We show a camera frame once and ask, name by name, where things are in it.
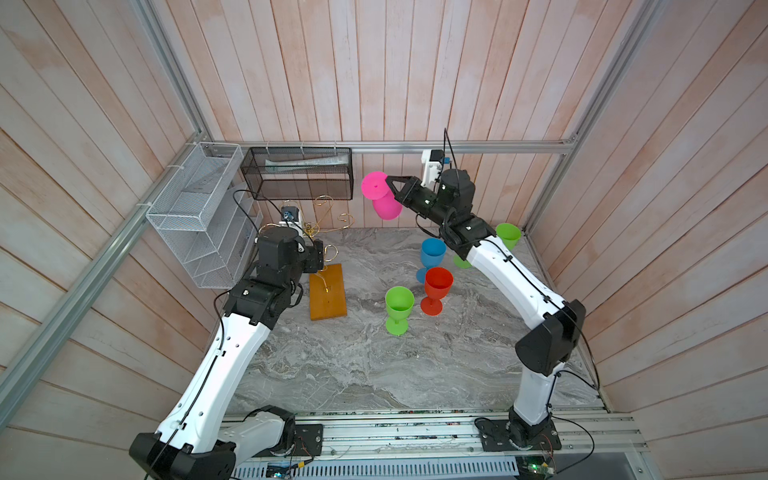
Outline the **red wine glass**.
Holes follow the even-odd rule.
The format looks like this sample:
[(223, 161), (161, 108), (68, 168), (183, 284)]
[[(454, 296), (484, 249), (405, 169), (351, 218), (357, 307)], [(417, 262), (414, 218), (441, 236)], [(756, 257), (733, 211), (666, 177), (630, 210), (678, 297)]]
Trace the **red wine glass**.
[(435, 267), (426, 272), (424, 281), (426, 297), (420, 303), (426, 315), (437, 316), (442, 312), (442, 300), (450, 292), (453, 282), (452, 273), (445, 268)]

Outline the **pink wine glass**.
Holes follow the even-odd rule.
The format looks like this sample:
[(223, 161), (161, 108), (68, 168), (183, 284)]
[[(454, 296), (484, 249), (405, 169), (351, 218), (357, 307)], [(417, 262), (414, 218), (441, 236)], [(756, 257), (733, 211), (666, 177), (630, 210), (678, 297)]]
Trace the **pink wine glass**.
[(386, 182), (387, 177), (386, 173), (380, 171), (367, 174), (362, 181), (361, 191), (365, 198), (372, 201), (376, 214), (382, 220), (391, 221), (399, 217), (403, 206), (395, 199)]

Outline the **green wine glass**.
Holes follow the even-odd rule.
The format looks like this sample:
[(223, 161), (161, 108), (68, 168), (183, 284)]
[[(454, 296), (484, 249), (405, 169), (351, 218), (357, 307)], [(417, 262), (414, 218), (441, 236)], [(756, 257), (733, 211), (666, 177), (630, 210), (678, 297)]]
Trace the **green wine glass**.
[(385, 295), (388, 318), (387, 331), (394, 336), (401, 336), (408, 330), (408, 318), (414, 307), (414, 294), (406, 287), (395, 286)]
[(466, 261), (466, 260), (463, 260), (463, 259), (462, 259), (460, 256), (458, 256), (458, 255), (455, 255), (455, 256), (453, 257), (453, 262), (454, 262), (454, 265), (455, 265), (455, 266), (457, 266), (457, 267), (458, 267), (458, 268), (460, 268), (460, 269), (469, 269), (469, 268), (471, 268), (471, 267), (472, 267), (472, 265), (471, 265), (471, 264), (470, 264), (468, 261)]
[(500, 223), (496, 226), (496, 234), (506, 248), (512, 251), (522, 238), (522, 231), (514, 224)]

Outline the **blue wine glass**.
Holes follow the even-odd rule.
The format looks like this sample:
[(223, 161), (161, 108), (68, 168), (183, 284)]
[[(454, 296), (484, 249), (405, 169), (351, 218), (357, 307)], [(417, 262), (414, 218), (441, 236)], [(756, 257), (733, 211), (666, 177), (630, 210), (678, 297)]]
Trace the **blue wine glass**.
[(447, 251), (445, 243), (437, 238), (428, 238), (421, 244), (422, 268), (417, 271), (416, 278), (419, 283), (425, 282), (426, 273), (438, 267)]

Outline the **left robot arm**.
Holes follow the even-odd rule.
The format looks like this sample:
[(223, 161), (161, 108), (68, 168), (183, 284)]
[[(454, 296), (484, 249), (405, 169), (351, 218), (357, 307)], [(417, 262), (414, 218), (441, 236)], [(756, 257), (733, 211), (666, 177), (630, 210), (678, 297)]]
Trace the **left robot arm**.
[(223, 420), (252, 357), (280, 315), (301, 301), (301, 276), (323, 269), (324, 246), (284, 226), (267, 229), (256, 245), (255, 273), (229, 291), (217, 333), (179, 403), (129, 449), (149, 478), (228, 479), (260, 452), (289, 456), (295, 449), (295, 416), (282, 408), (259, 407), (230, 426)]

